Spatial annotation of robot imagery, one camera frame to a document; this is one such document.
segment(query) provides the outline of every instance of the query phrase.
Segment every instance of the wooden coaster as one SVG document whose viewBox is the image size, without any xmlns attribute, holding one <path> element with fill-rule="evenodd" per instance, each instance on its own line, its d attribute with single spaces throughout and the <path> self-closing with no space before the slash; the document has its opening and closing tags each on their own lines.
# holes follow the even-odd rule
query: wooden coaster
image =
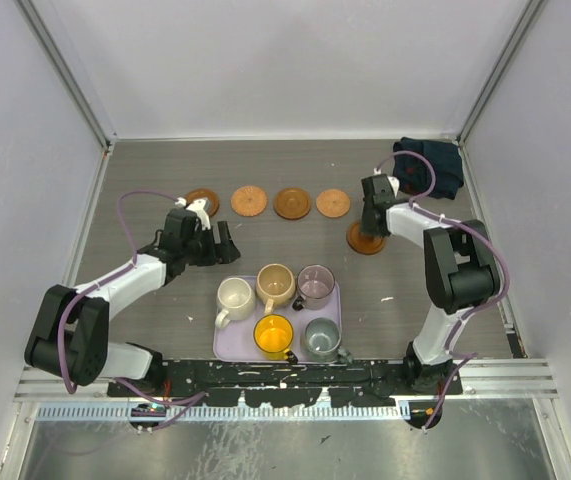
<svg viewBox="0 0 571 480">
<path fill-rule="evenodd" d="M 387 238 L 363 235 L 361 233 L 361 222 L 358 220 L 347 229 L 347 243 L 356 253 L 374 255 L 385 247 Z"/>
<path fill-rule="evenodd" d="M 267 207 L 267 194 L 251 185 L 241 187 L 232 195 L 232 208 L 243 217 L 254 217 Z"/>
<path fill-rule="evenodd" d="M 210 218 L 216 215 L 216 212 L 218 212 L 218 207 L 220 206 L 218 195 L 216 195 L 216 193 L 209 188 L 197 188 L 196 190 L 192 190 L 187 195 L 185 195 L 185 200 L 187 200 L 187 203 L 192 203 L 194 200 L 198 200 L 199 198 L 206 198 L 207 202 L 209 203 L 207 215 L 209 215 Z"/>
<path fill-rule="evenodd" d="M 286 220 L 298 220 L 309 213 L 312 199 L 309 194 L 297 187 L 284 188 L 274 197 L 274 210 Z"/>
<path fill-rule="evenodd" d="M 316 197 L 316 208 L 329 218 L 338 218 L 349 212 L 349 196 L 342 190 L 332 188 Z"/>
</svg>

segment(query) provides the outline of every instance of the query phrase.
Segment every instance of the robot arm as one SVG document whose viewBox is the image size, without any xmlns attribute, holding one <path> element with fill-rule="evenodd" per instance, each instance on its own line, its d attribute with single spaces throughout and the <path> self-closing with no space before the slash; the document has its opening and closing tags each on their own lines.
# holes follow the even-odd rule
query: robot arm
<svg viewBox="0 0 571 480">
<path fill-rule="evenodd" d="M 73 288 L 55 285 L 45 293 L 25 349 L 27 364 L 61 376 L 57 331 L 63 311 L 78 293 L 98 285 L 67 319 L 70 324 L 77 322 L 74 331 L 65 330 L 70 379 L 81 386 L 99 377 L 144 379 L 152 385 L 162 382 L 162 355 L 137 345 L 109 342 L 109 322 L 146 293 L 167 285 L 187 265 L 225 264 L 240 258 L 227 222 L 218 222 L 220 243 L 215 243 L 205 200 L 187 206 L 179 199 L 177 206 L 167 215 L 154 241 L 138 250 L 136 262 L 132 260 L 92 282 Z"/>
<path fill-rule="evenodd" d="M 451 366 L 452 349 L 469 320 L 470 309 L 500 290 L 492 253 L 474 236 L 419 213 L 396 198 L 397 179 L 384 174 L 361 180 L 364 206 L 361 232 L 400 235 L 424 249 L 425 280 L 432 305 L 419 335 L 404 359 L 410 383 L 433 383 Z M 487 237 L 478 220 L 463 222 Z"/>
</svg>

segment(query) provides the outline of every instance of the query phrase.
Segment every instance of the gray floor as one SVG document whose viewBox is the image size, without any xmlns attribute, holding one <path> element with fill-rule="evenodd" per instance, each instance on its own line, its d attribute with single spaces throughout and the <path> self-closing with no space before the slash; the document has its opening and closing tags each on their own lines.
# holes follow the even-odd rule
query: gray floor
<svg viewBox="0 0 571 480">
<path fill-rule="evenodd" d="M 110 325 L 112 340 L 146 345 L 166 357 L 212 358 L 215 294 L 224 277 L 256 274 L 268 263 L 284 263 L 294 272 L 320 263 L 333 270 L 341 286 L 344 344 L 360 358 L 400 358 L 429 308 L 423 253 L 392 237 L 381 253 L 367 257 L 354 253 L 345 241 L 348 225 L 361 212 L 360 179 L 371 174 L 391 145 L 371 140 L 120 142 L 107 168 L 78 282 L 129 258 L 115 213 L 121 193 L 147 188 L 184 195 L 208 187 L 221 198 L 214 220 L 229 222 L 243 257 L 231 265 L 188 267 L 173 283 L 121 312 Z M 243 185 L 262 187 L 270 200 L 288 186 L 305 188 L 313 199 L 323 190 L 340 188 L 350 194 L 352 209 L 343 218 L 328 219 L 313 207 L 307 217 L 292 222 L 279 218 L 270 202 L 263 214 L 243 218 L 229 204 Z M 134 238 L 139 245 L 149 243 L 171 202 L 149 196 L 126 202 Z M 471 218 L 466 189 L 455 201 L 427 199 L 421 205 L 453 218 Z M 510 357 L 498 310 L 475 316 L 457 349 L 481 357 Z"/>
<path fill-rule="evenodd" d="M 530 400 L 454 400 L 427 435 L 402 420 L 179 420 L 152 435 L 136 435 L 124 423 L 36 422 L 19 478 L 555 477 Z"/>
</svg>

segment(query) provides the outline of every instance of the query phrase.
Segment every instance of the mug handle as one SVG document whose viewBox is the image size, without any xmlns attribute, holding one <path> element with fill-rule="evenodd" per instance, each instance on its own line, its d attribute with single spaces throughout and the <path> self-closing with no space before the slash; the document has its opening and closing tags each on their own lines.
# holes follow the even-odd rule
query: mug handle
<svg viewBox="0 0 571 480">
<path fill-rule="evenodd" d="M 297 312 L 300 312 L 304 308 L 304 305 L 303 305 L 304 301 L 305 301 L 305 299 L 299 295 L 298 297 L 296 297 L 296 300 L 294 300 L 294 303 L 292 304 L 292 308 L 294 310 L 296 310 Z"/>
<path fill-rule="evenodd" d="M 298 357 L 291 350 L 285 352 L 285 360 L 287 360 L 287 363 L 290 363 L 291 365 L 296 365 L 298 363 Z"/>
<path fill-rule="evenodd" d="M 274 311 L 274 299 L 268 298 L 265 302 L 265 315 L 271 315 Z"/>
<path fill-rule="evenodd" d="M 229 323 L 229 310 L 223 309 L 216 315 L 216 328 L 225 328 Z"/>
<path fill-rule="evenodd" d="M 345 347 L 338 347 L 338 361 L 339 363 L 351 365 L 354 362 L 354 355 Z"/>
</svg>

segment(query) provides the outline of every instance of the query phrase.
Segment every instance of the gray mug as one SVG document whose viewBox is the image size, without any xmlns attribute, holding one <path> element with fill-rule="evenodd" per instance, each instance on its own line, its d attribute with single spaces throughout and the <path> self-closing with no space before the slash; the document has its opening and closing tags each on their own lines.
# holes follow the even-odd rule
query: gray mug
<svg viewBox="0 0 571 480">
<path fill-rule="evenodd" d="M 320 310 L 329 303 L 335 286 L 336 280 L 329 268 L 322 265 L 305 267 L 296 278 L 298 297 L 292 308 L 296 311 L 303 308 Z"/>
<path fill-rule="evenodd" d="M 351 353 L 341 346 L 341 332 L 338 325 L 329 318 L 315 318 L 301 335 L 301 348 L 313 362 L 330 363 L 339 360 L 350 364 Z"/>
</svg>

